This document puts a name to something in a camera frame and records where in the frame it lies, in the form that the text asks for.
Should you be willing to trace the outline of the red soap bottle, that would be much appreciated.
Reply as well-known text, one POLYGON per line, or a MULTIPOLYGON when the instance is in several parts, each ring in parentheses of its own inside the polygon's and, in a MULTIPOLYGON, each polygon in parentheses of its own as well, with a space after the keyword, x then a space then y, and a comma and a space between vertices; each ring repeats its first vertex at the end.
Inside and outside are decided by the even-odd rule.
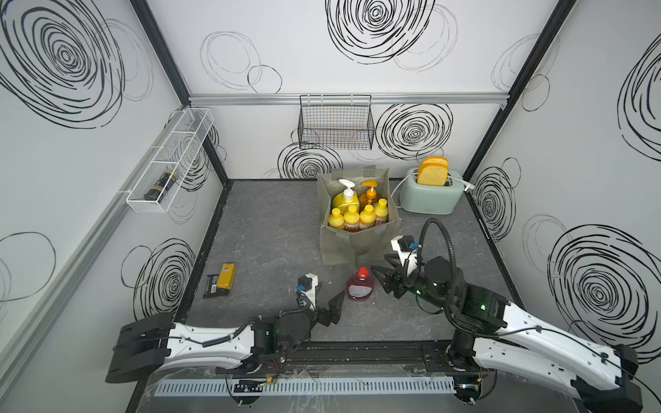
POLYGON ((361 267, 352 275, 346 285, 346 294, 354 301, 367 300, 375 290, 375 277, 366 267, 361 267))

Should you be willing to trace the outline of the green fabric shopping bag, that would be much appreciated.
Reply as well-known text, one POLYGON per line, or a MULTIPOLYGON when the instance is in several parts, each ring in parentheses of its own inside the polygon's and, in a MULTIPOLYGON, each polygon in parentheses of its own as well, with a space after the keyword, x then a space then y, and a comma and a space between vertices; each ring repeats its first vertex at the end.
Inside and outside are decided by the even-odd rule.
POLYGON ((368 266, 392 251, 401 218, 390 170, 366 166, 317 177, 319 245, 324 265, 368 266))

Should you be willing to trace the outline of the yellow cap bottle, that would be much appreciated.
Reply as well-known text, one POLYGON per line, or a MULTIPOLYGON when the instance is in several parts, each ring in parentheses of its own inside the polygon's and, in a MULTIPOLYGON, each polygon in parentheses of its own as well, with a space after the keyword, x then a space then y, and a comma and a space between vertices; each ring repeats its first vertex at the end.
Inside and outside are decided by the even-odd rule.
POLYGON ((389 209, 387 199, 381 198, 375 204, 375 225, 383 225, 388 222, 389 209))
POLYGON ((359 229, 366 230, 375 226, 375 210, 373 205, 366 205, 360 213, 359 229))
POLYGON ((346 213, 344 214, 345 226, 344 230, 346 232, 358 232, 360 214, 358 212, 358 207, 356 205, 349 205, 346 213))
POLYGON ((344 230, 345 220, 339 208, 332 208, 328 218, 328 225, 334 229, 344 230))

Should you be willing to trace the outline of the orange pump soap bottle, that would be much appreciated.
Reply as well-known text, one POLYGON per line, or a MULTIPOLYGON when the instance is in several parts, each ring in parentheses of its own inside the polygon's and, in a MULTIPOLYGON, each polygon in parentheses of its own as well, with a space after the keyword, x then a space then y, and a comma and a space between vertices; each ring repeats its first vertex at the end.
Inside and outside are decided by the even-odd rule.
POLYGON ((365 206, 374 205, 375 203, 377 203, 379 200, 379 196, 376 191, 376 188, 378 187, 378 182, 376 182, 375 180, 369 180, 363 182, 361 186, 364 187, 366 191, 359 196, 360 208, 363 209, 365 208, 365 206))

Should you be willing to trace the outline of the yellow pump soap bottle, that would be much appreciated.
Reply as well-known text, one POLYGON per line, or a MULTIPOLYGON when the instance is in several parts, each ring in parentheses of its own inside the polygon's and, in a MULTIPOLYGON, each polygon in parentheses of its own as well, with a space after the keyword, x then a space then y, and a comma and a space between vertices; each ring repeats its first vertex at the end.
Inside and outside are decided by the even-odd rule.
POLYGON ((349 207, 355 206, 360 208, 360 201, 354 188, 356 184, 348 179, 339 179, 338 182, 344 186, 340 194, 336 195, 332 201, 332 207, 340 210, 340 213, 345 214, 349 207))

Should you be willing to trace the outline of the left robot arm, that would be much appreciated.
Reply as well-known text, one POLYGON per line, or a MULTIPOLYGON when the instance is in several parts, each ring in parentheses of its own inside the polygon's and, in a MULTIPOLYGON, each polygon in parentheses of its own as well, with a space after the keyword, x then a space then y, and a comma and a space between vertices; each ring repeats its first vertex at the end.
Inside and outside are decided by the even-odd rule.
POLYGON ((345 293, 315 306, 297 292, 303 306, 273 317, 251 317, 234 328, 203 328, 177 323, 160 313, 122 326, 106 373, 109 384, 137 382, 172 368, 215 367, 253 372, 264 363, 282 366, 287 355, 312 337, 316 325, 339 323, 345 293))

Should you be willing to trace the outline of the yellow object behind left arm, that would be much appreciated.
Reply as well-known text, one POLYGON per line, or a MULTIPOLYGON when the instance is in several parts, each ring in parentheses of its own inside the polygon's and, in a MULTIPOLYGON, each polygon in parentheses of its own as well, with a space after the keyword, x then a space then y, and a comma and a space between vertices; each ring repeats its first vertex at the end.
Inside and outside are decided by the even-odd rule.
POLYGON ((203 298, 211 299, 228 296, 232 292, 236 275, 236 264, 224 263, 219 273, 208 275, 203 298))

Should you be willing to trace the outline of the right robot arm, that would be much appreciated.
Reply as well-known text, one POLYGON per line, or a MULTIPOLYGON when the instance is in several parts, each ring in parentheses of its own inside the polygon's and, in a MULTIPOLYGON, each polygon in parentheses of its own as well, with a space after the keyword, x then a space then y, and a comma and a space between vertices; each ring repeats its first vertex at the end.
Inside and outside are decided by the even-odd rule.
POLYGON ((439 256, 416 266, 396 254, 371 268, 384 291, 412 293, 437 307, 454 326, 442 366, 465 373, 514 373, 582 402, 591 412, 640 412, 642 392, 633 381, 638 355, 626 345, 581 339, 527 313, 506 297, 467 283, 439 256))

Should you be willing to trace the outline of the mint green toaster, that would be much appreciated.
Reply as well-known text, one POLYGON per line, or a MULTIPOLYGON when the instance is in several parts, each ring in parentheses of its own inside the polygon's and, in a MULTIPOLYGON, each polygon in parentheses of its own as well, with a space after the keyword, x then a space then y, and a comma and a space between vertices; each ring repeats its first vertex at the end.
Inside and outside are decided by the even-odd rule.
POLYGON ((420 185, 412 176, 416 168, 411 168, 399 187, 399 206, 411 213, 449 215, 453 213, 465 192, 463 177, 456 171, 449 172, 446 186, 420 185))

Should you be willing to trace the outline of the toast slice front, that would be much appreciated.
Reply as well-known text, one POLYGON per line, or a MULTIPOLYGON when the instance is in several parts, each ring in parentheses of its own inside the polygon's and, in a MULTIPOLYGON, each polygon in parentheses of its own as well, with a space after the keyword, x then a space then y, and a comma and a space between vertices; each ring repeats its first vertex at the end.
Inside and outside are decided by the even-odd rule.
POLYGON ((417 184, 442 187, 449 176, 447 163, 423 163, 418 169, 417 184))

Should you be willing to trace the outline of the toast slice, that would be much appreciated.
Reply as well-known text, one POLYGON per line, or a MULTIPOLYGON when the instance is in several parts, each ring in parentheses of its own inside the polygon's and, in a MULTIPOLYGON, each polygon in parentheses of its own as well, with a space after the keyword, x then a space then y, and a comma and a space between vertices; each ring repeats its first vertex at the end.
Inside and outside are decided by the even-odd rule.
POLYGON ((442 165, 445 168, 449 167, 449 161, 443 157, 429 157, 423 160, 422 165, 442 165))
POLYGON ((423 163, 418 169, 417 184, 442 187, 449 176, 447 163, 423 163))

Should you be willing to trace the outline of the toast slice back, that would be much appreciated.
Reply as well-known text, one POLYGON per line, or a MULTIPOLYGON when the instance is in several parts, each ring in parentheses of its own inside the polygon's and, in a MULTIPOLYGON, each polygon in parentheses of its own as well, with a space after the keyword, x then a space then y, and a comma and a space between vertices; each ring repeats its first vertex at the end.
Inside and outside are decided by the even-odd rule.
POLYGON ((423 160, 422 165, 442 165, 445 168, 449 167, 449 161, 443 157, 429 157, 423 160))

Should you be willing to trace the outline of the dark item in shelf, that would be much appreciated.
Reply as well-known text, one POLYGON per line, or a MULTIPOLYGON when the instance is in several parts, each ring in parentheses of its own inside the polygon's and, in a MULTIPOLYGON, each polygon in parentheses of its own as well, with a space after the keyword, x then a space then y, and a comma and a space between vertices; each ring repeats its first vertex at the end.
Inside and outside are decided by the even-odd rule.
POLYGON ((166 170, 158 180, 156 180, 155 184, 143 195, 143 199, 145 201, 161 201, 177 181, 177 173, 173 170, 166 170))

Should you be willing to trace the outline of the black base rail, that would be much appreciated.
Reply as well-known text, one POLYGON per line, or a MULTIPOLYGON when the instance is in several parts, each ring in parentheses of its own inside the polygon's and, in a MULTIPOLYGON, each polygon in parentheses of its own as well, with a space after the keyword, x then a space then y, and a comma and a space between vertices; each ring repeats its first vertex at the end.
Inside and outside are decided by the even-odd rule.
POLYGON ((284 349, 254 347, 243 350, 231 343, 230 349, 193 349, 189 345, 176 353, 165 344, 142 346, 143 363, 149 373, 160 368, 214 367, 230 374, 289 374, 309 366, 415 365, 426 373, 477 375, 480 371, 503 370, 515 373, 524 367, 526 349, 497 349, 495 345, 483 361, 454 349, 450 341, 422 342, 303 342, 284 349))

